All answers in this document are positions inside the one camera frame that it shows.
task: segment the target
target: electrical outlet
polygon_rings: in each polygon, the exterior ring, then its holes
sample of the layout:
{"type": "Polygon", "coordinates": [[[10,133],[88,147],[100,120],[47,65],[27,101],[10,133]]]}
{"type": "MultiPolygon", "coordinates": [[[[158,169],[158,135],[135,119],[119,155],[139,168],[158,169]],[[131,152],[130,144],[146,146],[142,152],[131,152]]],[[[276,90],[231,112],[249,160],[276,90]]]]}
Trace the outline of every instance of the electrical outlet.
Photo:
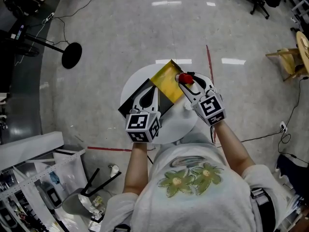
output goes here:
{"type": "Polygon", "coordinates": [[[280,123],[280,130],[283,131],[284,133],[286,133],[286,131],[288,130],[288,128],[286,127],[283,121],[281,121],[280,123]]]}
{"type": "Polygon", "coordinates": [[[55,13],[52,12],[52,13],[45,19],[45,23],[48,22],[54,15],[55,15],[55,13]]]}

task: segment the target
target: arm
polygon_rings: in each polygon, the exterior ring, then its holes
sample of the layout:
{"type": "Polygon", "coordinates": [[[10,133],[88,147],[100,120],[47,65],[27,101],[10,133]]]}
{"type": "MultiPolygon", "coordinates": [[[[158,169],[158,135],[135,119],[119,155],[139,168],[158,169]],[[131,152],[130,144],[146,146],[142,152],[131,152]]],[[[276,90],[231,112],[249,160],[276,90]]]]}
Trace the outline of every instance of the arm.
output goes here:
{"type": "Polygon", "coordinates": [[[241,176],[246,168],[255,165],[246,148],[223,120],[215,124],[214,128],[232,170],[241,176]]]}
{"type": "Polygon", "coordinates": [[[148,183],[147,144],[134,143],[126,171],[125,192],[140,195],[148,183]]]}

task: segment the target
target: round white table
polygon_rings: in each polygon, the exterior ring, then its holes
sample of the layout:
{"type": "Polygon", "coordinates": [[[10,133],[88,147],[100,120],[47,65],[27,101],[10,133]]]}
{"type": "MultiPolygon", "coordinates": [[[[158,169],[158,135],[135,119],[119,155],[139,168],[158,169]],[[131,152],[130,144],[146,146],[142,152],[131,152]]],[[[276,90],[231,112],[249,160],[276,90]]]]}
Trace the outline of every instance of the round white table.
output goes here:
{"type": "MultiPolygon", "coordinates": [[[[127,80],[122,89],[120,105],[122,105],[147,78],[151,79],[165,64],[151,64],[136,71],[127,80]]],[[[195,84],[191,89],[197,92],[195,84]]],[[[168,144],[183,138],[197,122],[197,115],[193,110],[184,107],[189,100],[185,95],[180,97],[177,102],[161,116],[162,127],[159,135],[154,138],[153,144],[168,144]]]]}

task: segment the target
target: black round base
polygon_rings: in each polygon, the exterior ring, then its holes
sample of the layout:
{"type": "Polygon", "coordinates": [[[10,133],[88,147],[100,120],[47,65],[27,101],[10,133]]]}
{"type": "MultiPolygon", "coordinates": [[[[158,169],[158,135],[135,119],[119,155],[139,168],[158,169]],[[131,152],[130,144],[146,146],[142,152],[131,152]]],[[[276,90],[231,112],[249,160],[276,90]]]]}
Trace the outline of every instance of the black round base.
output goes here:
{"type": "Polygon", "coordinates": [[[62,65],[66,69],[72,69],[82,56],[82,46],[76,42],[67,46],[62,54],[62,65]]]}

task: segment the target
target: white t-shirt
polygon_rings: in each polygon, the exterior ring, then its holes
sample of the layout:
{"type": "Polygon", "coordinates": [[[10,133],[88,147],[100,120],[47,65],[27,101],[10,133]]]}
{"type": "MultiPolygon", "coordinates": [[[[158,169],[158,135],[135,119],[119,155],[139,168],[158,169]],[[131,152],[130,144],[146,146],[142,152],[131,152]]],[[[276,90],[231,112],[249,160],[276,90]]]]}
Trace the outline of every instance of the white t-shirt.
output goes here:
{"type": "Polygon", "coordinates": [[[250,200],[253,188],[271,197],[277,227],[287,202],[268,167],[254,165],[239,176],[215,147],[204,146],[179,145],[163,152],[139,196],[109,199],[100,231],[112,232],[122,223],[132,232],[261,231],[250,200]]]}

